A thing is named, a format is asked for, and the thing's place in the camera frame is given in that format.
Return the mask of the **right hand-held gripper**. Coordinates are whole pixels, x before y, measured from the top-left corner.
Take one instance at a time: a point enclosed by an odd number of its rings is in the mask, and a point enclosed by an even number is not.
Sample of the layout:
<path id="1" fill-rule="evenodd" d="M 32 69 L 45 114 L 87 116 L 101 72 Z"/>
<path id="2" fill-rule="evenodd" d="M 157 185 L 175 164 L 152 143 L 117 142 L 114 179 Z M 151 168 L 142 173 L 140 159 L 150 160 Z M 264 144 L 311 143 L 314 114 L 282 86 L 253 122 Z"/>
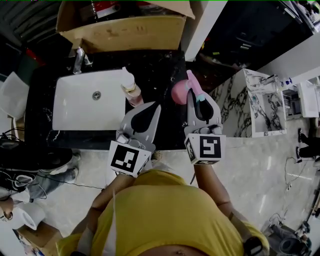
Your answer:
<path id="1" fill-rule="evenodd" d="M 206 92 L 197 100 L 192 89 L 187 94 L 187 124 L 184 129 L 189 159 L 193 165 L 213 165 L 225 157 L 226 136 L 222 134 L 221 110 Z M 204 127 L 197 127 L 205 122 Z"/>

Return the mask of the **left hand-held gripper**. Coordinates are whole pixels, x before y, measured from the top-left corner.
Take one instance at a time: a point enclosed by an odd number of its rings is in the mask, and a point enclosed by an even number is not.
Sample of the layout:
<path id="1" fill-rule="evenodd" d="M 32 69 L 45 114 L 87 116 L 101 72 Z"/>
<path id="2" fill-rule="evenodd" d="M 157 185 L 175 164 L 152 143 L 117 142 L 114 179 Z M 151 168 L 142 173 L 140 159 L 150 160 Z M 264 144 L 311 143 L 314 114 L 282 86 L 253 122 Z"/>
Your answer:
<path id="1" fill-rule="evenodd" d="M 111 141 L 107 166 L 133 178 L 143 171 L 156 150 L 153 144 L 161 114 L 156 101 L 143 103 L 127 112 Z"/>

